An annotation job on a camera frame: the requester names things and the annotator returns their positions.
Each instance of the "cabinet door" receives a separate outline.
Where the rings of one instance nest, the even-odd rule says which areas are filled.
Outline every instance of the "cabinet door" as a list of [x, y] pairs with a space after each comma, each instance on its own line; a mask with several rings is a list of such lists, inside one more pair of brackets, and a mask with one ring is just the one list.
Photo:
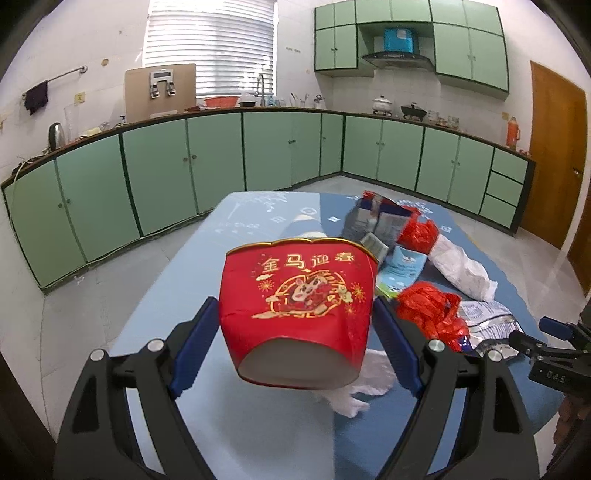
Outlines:
[[437, 73], [472, 79], [472, 56], [468, 29], [434, 24]]
[[390, 0], [356, 0], [357, 23], [390, 22]]
[[215, 208], [229, 193], [244, 191], [242, 122], [239, 113], [187, 120], [193, 183], [199, 213]]
[[431, 13], [435, 23], [467, 27], [462, 0], [431, 0]]
[[186, 121], [123, 133], [131, 192], [144, 235], [197, 214]]
[[343, 171], [375, 179], [382, 121], [377, 118], [348, 116], [345, 126]]
[[494, 147], [471, 138], [460, 137], [456, 170], [448, 203], [478, 213], [491, 170]]
[[281, 190], [291, 187], [291, 114], [244, 114], [247, 190]]
[[447, 201], [456, 162], [458, 136], [434, 128], [425, 129], [417, 192]]
[[320, 113], [293, 112], [291, 184], [320, 175]]
[[333, 4], [316, 7], [316, 30], [335, 26], [335, 8]]
[[395, 22], [430, 22], [429, 0], [390, 0]]
[[72, 150], [56, 162], [66, 207], [88, 261], [139, 238], [118, 135]]
[[414, 190], [421, 158], [423, 129], [419, 125], [384, 120], [378, 180]]
[[497, 35], [503, 34], [499, 12], [493, 5], [464, 0], [464, 10], [466, 11], [468, 27]]
[[343, 151], [343, 115], [322, 114], [322, 142], [320, 144], [320, 175], [340, 170]]
[[472, 79], [503, 90], [509, 89], [507, 55], [503, 37], [470, 29]]
[[355, 24], [355, 0], [338, 2], [335, 6], [335, 27]]
[[5, 190], [15, 232], [35, 278], [46, 287], [85, 264], [72, 233], [53, 161]]
[[335, 29], [316, 31], [316, 70], [331, 70], [335, 67]]
[[357, 68], [357, 25], [335, 28], [335, 68]]

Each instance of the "towel rack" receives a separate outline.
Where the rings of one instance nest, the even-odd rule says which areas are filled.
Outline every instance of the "towel rack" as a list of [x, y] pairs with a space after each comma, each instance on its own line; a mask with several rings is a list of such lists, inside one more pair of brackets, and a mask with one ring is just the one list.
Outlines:
[[[53, 77], [52, 79], [49, 79], [48, 82], [52, 82], [54, 80], [57, 80], [58, 78], [61, 78], [61, 77], [68, 75], [70, 73], [74, 73], [74, 72], [86, 73], [87, 71], [88, 71], [87, 65], [83, 65], [82, 67], [78, 67], [74, 70], [70, 70], [69, 72], [62, 73], [61, 75], [58, 75], [57, 77]], [[24, 100], [26, 97], [27, 97], [27, 94], [23, 93], [22, 99]]]

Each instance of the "kitchen counter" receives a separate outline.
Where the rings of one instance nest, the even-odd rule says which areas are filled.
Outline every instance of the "kitchen counter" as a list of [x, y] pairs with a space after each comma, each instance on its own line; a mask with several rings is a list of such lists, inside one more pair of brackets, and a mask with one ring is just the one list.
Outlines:
[[[403, 122], [403, 123], [408, 123], [408, 124], [421, 125], [423, 127], [433, 128], [436, 130], [442, 130], [442, 131], [446, 131], [446, 132], [460, 135], [462, 137], [471, 138], [473, 140], [491, 145], [495, 148], [498, 148], [499, 150], [504, 150], [508, 153], [511, 153], [512, 155], [516, 155], [517, 157], [521, 157], [524, 160], [528, 160], [528, 161], [532, 160], [530, 157], [527, 157], [526, 155], [522, 155], [514, 150], [511, 150], [510, 148], [508, 148], [504, 145], [499, 145], [497, 143], [491, 142], [489, 140], [485, 140], [484, 138], [477, 137], [475, 135], [471, 135], [471, 134], [464, 133], [464, 132], [459, 132], [457, 130], [453, 130], [448, 127], [442, 127], [440, 125], [429, 124], [427, 122], [417, 122], [415, 120], [407, 120], [404, 118], [388, 117], [388, 116], [383, 116], [383, 115], [373, 115], [371, 113], [352, 113], [352, 112], [341, 112], [341, 111], [337, 111], [337, 110], [317, 110], [314, 108], [293, 108], [293, 107], [242, 108], [242, 107], [240, 107], [240, 108], [217, 108], [217, 109], [211, 109], [211, 110], [203, 110], [201, 112], [179, 113], [177, 115], [167, 115], [167, 116], [163, 116], [163, 117], [159, 117], [159, 118], [155, 118], [155, 119], [143, 120], [141, 122], [136, 122], [133, 124], [125, 124], [125, 125], [123, 125], [121, 127], [117, 127], [117, 128], [112, 128], [112, 129], [106, 130], [104, 132], [101, 132], [100, 134], [93, 135], [92, 137], [78, 139], [75, 142], [72, 142], [72, 143], [66, 145], [65, 147], [59, 148], [58, 150], [55, 150], [51, 153], [48, 153], [47, 155], [45, 155], [43, 157], [36, 159], [31, 164], [26, 165], [22, 168], [21, 172], [19, 173], [19, 177], [22, 177], [27, 172], [34, 170], [35, 168], [39, 167], [40, 165], [43, 165], [44, 163], [50, 161], [51, 159], [53, 159], [59, 155], [67, 153], [67, 152], [74, 150], [76, 148], [82, 147], [88, 143], [100, 140], [101, 138], [109, 137], [111, 135], [116, 135], [119, 132], [125, 132], [125, 131], [132, 130], [135, 128], [145, 127], [147, 125], [159, 124], [162, 122], [170, 122], [170, 121], [177, 120], [177, 119], [194, 118], [197, 116], [205, 116], [205, 115], [218, 115], [221, 113], [230, 113], [230, 112], [253, 112], [253, 111], [255, 111], [255, 112], [273, 111], [273, 112], [334, 113], [336, 115], [360, 116], [360, 117], [366, 117], [366, 118], [379, 118], [379, 119], [389, 120], [389, 121], [393, 121], [393, 122]], [[10, 177], [8, 177], [6, 180], [4, 180], [0, 184], [0, 187], [2, 187], [2, 189], [4, 189], [8, 185], [10, 185], [13, 181], [14, 181], [14, 175], [11, 175]]]

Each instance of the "blue gripper pad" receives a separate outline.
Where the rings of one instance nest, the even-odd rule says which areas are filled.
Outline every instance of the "blue gripper pad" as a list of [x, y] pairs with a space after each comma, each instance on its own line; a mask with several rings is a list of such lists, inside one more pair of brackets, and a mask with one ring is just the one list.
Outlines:
[[191, 388], [220, 325], [218, 302], [209, 297], [193, 320], [195, 326], [174, 360], [174, 376], [168, 386], [174, 398]]
[[540, 330], [560, 340], [570, 340], [573, 337], [573, 331], [570, 326], [550, 317], [542, 317], [540, 319]]
[[415, 397], [423, 392], [418, 357], [380, 297], [374, 300], [372, 323], [400, 384]]

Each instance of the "gold rim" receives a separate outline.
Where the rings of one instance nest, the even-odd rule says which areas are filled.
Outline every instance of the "gold rim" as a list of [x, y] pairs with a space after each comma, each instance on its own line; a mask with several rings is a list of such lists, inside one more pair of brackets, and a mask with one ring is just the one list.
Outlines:
[[338, 238], [338, 237], [332, 237], [332, 236], [325, 236], [322, 238], [302, 238], [302, 237], [282, 238], [281, 240], [275, 240], [274, 242], [257, 242], [254, 244], [246, 244], [246, 245], [241, 245], [236, 248], [232, 248], [230, 251], [228, 251], [226, 253], [226, 256], [234, 254], [236, 252], [247, 250], [250, 248], [255, 248], [255, 247], [272, 247], [273, 245], [280, 245], [280, 244], [287, 244], [287, 243], [298, 243], [298, 242], [302, 243], [302, 244], [322, 244], [322, 243], [332, 243], [335, 241], [343, 243], [343, 244], [351, 245], [352, 247], [355, 247], [358, 250], [361, 250], [363, 253], [368, 255], [374, 262], [378, 263], [378, 260], [375, 258], [375, 255], [373, 253], [371, 253], [363, 245], [353, 242], [351, 240], [347, 240], [346, 238]]

